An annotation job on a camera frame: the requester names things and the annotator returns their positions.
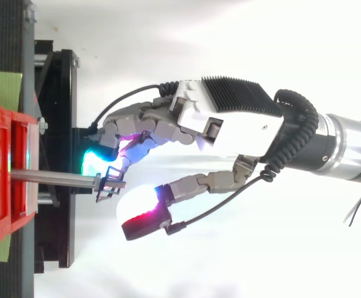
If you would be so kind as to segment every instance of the black metal frame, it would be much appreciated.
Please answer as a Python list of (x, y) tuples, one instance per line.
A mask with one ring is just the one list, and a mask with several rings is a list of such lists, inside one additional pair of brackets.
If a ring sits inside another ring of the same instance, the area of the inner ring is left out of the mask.
[[(44, 66), (35, 68), (38, 103), (49, 125), (41, 136), (40, 169), (80, 174), (82, 144), (75, 128), (76, 56), (71, 50), (53, 52), (46, 43), (36, 41), (35, 48), (36, 53), (47, 55)], [(75, 194), (78, 193), (78, 189), (65, 186), (49, 189), (40, 185), (39, 188), (51, 196), (53, 193), (58, 205), (39, 205), (35, 216), (35, 273), (43, 273), (44, 261), (58, 261), (60, 268), (68, 268), (74, 262)]]

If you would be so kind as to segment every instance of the black cable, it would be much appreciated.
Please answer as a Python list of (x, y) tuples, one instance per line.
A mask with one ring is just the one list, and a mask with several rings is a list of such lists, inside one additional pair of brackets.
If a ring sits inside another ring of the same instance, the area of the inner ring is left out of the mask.
[(139, 92), (142, 92), (142, 91), (145, 91), (145, 90), (149, 90), (149, 89), (154, 89), (154, 88), (159, 88), (160, 86), (159, 85), (148, 85), (148, 86), (144, 86), (144, 87), (141, 87), (139, 89), (136, 89), (136, 90), (133, 90), (125, 95), (122, 95), (121, 97), (117, 98), (115, 101), (113, 101), (112, 103), (110, 103), (96, 118), (95, 121), (93, 121), (93, 123), (97, 124), (100, 119), (102, 119), (102, 117), (104, 115), (106, 115), (106, 113), (112, 108), (114, 107), (116, 104), (118, 104), (119, 102), (123, 101), (125, 98), (129, 97), (129, 96), (132, 96), (132, 95), (135, 95)]
[(360, 208), (360, 205), (361, 205), (361, 198), (360, 198), (360, 200), (358, 201), (357, 205), (355, 206), (355, 210), (354, 210), (354, 213), (353, 213), (352, 220), (351, 220), (350, 223), (349, 223), (349, 227), (352, 226), (353, 221), (354, 221), (354, 217), (355, 217), (355, 215), (357, 214), (357, 211), (358, 211), (358, 209)]
[(160, 96), (161, 97), (165, 97), (165, 96), (169, 96), (169, 95), (175, 95), (177, 89), (179, 86), (179, 82), (167, 82), (167, 83), (163, 83), (163, 84), (159, 84), (159, 85), (148, 85), (148, 86), (144, 86), (141, 87), (139, 89), (133, 90), (125, 95), (122, 95), (121, 97), (117, 98), (115, 101), (113, 101), (112, 103), (110, 103), (98, 116), (97, 118), (92, 122), (91, 126), (89, 127), (89, 134), (94, 134), (97, 132), (98, 129), (98, 122), (102, 119), (102, 117), (104, 115), (106, 115), (106, 113), (112, 109), (116, 104), (118, 104), (119, 102), (123, 101), (125, 98), (128, 98), (129, 96), (135, 95), (139, 92), (145, 91), (145, 90), (149, 90), (149, 89), (154, 89), (157, 88), (160, 92)]
[(313, 138), (318, 128), (318, 113), (314, 106), (302, 95), (290, 90), (278, 90), (274, 101), (291, 106), (303, 114), (305, 120), (299, 129), (268, 159), (268, 165), (260, 172), (260, 177), (266, 182), (273, 182), (280, 171), (298, 154), (298, 152)]
[(233, 198), (235, 198), (236, 196), (238, 196), (240, 193), (242, 193), (244, 190), (246, 190), (249, 186), (255, 184), (257, 181), (262, 180), (263, 178), (261, 176), (256, 177), (255, 179), (249, 181), (247, 184), (243, 185), (242, 187), (238, 188), (238, 190), (236, 190), (233, 194), (231, 194), (227, 199), (225, 199), (224, 201), (218, 203), (218, 205), (214, 206), (213, 208), (210, 208), (208, 211), (200, 214), (199, 216), (190, 219), (188, 221), (185, 222), (185, 225), (191, 225), (197, 221), (199, 221), (200, 219), (203, 219), (204, 217), (207, 217), (209, 214), (212, 214), (213, 212), (217, 211), (219, 208), (223, 207), (224, 205), (226, 205), (228, 202), (230, 202), (231, 200), (233, 200)]

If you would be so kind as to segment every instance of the metal rod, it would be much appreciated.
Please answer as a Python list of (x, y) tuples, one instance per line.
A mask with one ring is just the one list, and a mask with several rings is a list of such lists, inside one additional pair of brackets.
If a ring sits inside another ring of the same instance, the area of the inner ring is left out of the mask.
[(12, 169), (11, 179), (41, 184), (94, 188), (96, 177), (70, 173), (37, 171), (34, 169)]

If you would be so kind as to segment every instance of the black heat sink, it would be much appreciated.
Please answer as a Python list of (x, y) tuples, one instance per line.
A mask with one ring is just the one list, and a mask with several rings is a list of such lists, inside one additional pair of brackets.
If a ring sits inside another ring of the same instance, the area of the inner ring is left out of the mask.
[(282, 111), (259, 84), (227, 77), (202, 78), (216, 112), (249, 111), (281, 117)]

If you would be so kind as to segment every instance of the coiled cable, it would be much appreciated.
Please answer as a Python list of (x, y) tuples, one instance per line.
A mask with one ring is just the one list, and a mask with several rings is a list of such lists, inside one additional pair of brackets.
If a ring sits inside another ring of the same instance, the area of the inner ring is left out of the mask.
[(275, 102), (291, 106), (301, 113), (305, 120), (299, 129), (282, 144), (280, 149), (268, 159), (268, 165), (260, 172), (260, 177), (266, 182), (273, 182), (280, 171), (298, 154), (312, 139), (318, 128), (318, 113), (314, 106), (302, 95), (290, 90), (278, 90)]
[(169, 95), (175, 95), (178, 90), (179, 82), (166, 82), (164, 84), (160, 84), (158, 90), (160, 91), (160, 96), (165, 97)]

